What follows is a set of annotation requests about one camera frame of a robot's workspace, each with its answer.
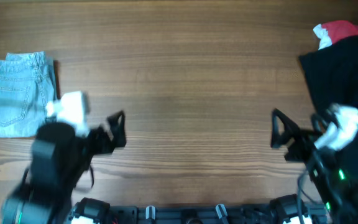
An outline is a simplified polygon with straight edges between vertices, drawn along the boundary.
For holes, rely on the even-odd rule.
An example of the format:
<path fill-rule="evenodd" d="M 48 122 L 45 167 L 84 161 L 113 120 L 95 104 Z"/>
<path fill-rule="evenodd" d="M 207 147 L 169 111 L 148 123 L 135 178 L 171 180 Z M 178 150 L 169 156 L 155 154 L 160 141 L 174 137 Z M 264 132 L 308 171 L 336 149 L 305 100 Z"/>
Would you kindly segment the light blue denim shorts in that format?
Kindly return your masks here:
<path fill-rule="evenodd" d="M 47 103 L 56 99 L 54 61 L 45 52 L 0 60 L 0 138 L 35 135 L 47 120 Z"/>

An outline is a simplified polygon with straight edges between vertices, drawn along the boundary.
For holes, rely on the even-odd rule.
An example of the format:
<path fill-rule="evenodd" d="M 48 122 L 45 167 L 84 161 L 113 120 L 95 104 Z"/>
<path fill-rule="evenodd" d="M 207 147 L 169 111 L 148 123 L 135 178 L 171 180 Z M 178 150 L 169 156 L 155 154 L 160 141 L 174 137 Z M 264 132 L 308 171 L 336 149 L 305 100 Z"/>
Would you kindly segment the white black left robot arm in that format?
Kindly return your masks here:
<path fill-rule="evenodd" d="M 69 124 L 43 125 L 31 145 L 30 166 L 3 203 L 2 222 L 64 223 L 73 189 L 92 158 L 110 154 L 115 147 L 115 137 L 102 127 L 82 138 Z"/>

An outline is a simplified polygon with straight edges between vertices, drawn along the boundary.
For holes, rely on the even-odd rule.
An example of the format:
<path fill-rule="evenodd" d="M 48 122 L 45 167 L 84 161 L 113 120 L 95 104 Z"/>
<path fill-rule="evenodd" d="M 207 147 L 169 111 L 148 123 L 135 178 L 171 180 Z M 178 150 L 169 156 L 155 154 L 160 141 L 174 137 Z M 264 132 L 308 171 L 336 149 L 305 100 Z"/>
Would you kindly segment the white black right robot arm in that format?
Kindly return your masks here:
<path fill-rule="evenodd" d="M 334 223 L 358 223 L 358 148 L 336 152 L 314 145 L 322 134 L 309 130 L 272 131 L 271 146 L 278 148 L 291 139 L 286 161 L 303 162 Z"/>

